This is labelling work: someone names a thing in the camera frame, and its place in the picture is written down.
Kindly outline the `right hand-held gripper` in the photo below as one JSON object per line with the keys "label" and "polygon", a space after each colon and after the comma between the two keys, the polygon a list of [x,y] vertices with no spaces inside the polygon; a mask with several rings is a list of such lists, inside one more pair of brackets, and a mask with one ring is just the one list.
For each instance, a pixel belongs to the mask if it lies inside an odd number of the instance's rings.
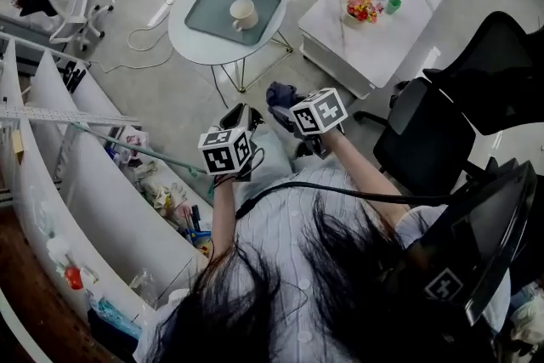
{"label": "right hand-held gripper", "polygon": [[305,142],[316,156],[325,159],[330,151],[321,135],[336,128],[343,132],[342,122],[348,113],[335,88],[323,88],[291,107],[270,106],[269,112],[295,138]]}

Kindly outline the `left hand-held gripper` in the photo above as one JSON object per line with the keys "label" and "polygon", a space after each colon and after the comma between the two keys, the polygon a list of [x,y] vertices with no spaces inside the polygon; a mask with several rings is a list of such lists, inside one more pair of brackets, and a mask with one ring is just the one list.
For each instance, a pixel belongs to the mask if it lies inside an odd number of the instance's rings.
{"label": "left hand-held gripper", "polygon": [[[244,111],[244,128],[237,128]],[[238,173],[252,159],[249,130],[264,124],[261,113],[243,103],[237,104],[219,121],[221,128],[202,133],[198,143],[205,170],[208,175]]]}

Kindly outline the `dark grey cloth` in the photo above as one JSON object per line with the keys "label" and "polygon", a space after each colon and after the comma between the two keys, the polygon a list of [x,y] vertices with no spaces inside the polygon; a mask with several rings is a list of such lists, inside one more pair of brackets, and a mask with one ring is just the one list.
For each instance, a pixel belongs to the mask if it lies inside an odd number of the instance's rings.
{"label": "dark grey cloth", "polygon": [[281,82],[272,82],[266,90],[266,102],[268,106],[279,106],[290,109],[302,102],[305,97],[298,93],[293,85]]}

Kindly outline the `cream ceramic mug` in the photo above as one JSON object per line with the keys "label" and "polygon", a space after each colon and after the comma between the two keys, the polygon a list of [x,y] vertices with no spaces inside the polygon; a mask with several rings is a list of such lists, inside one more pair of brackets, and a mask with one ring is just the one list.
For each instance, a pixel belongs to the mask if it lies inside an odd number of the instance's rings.
{"label": "cream ceramic mug", "polygon": [[232,26],[238,32],[252,29],[258,23],[258,13],[252,0],[235,0],[229,7]]}

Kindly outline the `person's left forearm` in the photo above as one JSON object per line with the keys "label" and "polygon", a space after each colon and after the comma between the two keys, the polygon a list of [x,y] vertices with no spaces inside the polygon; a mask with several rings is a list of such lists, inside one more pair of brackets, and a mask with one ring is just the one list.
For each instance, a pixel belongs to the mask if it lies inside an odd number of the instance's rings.
{"label": "person's left forearm", "polygon": [[228,252],[235,242],[235,195],[233,178],[226,177],[218,181],[214,187],[212,211],[212,257],[219,259]]}

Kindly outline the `light grey skirt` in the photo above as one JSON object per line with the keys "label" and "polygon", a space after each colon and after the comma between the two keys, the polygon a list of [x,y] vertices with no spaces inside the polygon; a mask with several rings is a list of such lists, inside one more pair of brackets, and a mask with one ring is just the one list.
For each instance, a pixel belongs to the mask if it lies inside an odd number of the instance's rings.
{"label": "light grey skirt", "polygon": [[235,206],[240,207],[269,185],[294,174],[286,150],[276,134],[267,124],[260,125],[252,142],[262,148],[262,163],[252,172],[249,182],[240,182],[235,191]]}

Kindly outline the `round white side table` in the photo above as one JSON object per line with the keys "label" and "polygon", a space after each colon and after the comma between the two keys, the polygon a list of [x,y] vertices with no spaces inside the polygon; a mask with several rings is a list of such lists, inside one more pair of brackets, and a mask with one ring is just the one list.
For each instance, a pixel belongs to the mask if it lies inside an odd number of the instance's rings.
{"label": "round white side table", "polygon": [[238,81],[233,82],[232,85],[238,93],[243,94],[252,86],[251,83],[244,83],[246,59],[250,55],[263,48],[267,43],[282,47],[287,54],[293,51],[293,47],[284,37],[275,38],[281,34],[280,26],[286,15],[287,0],[281,0],[264,34],[258,43],[252,46],[245,46],[188,28],[184,19],[195,1],[175,0],[168,18],[169,40],[181,56],[195,64],[207,65],[211,68],[215,66],[224,68],[228,64],[234,65]]}

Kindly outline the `black office chair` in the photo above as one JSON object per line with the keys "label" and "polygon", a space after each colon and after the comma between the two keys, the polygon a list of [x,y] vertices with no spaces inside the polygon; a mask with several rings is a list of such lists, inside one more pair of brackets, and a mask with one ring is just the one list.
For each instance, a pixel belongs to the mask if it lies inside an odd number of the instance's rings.
{"label": "black office chair", "polygon": [[478,134],[544,122],[544,26],[527,33],[495,11],[450,65],[397,89],[387,117],[354,119],[384,127],[373,149],[381,171],[416,196],[447,195],[461,173],[484,178],[468,160]]}

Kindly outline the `pile of white rags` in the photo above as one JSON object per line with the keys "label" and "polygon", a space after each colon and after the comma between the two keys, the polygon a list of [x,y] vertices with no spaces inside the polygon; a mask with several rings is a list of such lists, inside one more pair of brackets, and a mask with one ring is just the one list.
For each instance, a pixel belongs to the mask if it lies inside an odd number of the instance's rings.
{"label": "pile of white rags", "polygon": [[187,201],[184,184],[169,167],[156,165],[139,181],[139,188],[145,200],[163,218],[171,218]]}

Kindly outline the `green tray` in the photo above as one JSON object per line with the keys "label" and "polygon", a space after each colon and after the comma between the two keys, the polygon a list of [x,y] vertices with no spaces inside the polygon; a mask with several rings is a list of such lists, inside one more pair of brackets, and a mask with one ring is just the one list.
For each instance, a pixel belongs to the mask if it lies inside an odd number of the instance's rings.
{"label": "green tray", "polygon": [[235,1],[238,0],[196,0],[184,23],[194,31],[245,46],[255,45],[264,34],[281,0],[250,0],[258,14],[258,22],[251,29],[240,31],[233,26],[235,18],[230,14],[230,6]]}

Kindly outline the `white striped shirt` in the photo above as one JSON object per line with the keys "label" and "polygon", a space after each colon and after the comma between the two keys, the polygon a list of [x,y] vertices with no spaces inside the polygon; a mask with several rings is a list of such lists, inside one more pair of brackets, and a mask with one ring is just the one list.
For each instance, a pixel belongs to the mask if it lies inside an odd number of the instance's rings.
{"label": "white striped shirt", "polygon": [[380,287],[442,207],[380,209],[343,194],[341,168],[305,168],[235,207],[235,242],[160,308],[136,363],[445,363],[420,301]]}

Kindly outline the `black head-mounted rig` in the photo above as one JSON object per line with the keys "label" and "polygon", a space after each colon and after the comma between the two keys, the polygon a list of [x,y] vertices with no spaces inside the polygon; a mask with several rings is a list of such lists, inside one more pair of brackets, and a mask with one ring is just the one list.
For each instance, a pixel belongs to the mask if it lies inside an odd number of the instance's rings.
{"label": "black head-mounted rig", "polygon": [[469,327],[483,314],[537,219],[539,177],[510,161],[493,179],[455,199],[411,244],[403,283],[443,326]]}

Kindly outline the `white office chair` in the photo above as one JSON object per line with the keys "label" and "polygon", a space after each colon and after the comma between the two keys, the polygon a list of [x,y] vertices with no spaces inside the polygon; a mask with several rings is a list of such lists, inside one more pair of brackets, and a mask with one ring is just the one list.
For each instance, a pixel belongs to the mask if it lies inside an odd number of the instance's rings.
{"label": "white office chair", "polygon": [[101,40],[105,32],[96,21],[114,10],[114,4],[92,4],[93,0],[48,0],[59,16],[59,26],[49,37],[51,44],[77,43],[81,52],[88,50],[89,36]]}

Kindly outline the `yellow paper tag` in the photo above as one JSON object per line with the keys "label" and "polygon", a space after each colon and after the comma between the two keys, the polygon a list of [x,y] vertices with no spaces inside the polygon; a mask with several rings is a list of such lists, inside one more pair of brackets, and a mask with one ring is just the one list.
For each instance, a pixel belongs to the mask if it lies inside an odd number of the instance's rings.
{"label": "yellow paper tag", "polygon": [[17,163],[20,165],[24,157],[24,146],[19,129],[11,132],[11,145]]}

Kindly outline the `perforated metal rail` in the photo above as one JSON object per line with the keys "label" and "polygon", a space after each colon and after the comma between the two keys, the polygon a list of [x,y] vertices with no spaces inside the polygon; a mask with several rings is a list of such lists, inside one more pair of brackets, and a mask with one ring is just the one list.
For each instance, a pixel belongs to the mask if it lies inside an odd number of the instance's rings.
{"label": "perforated metal rail", "polygon": [[56,111],[51,109],[24,106],[21,108],[9,105],[0,105],[0,120],[30,122],[53,122],[60,124],[86,123],[107,127],[140,126],[137,118],[130,116],[96,115],[80,111]]}

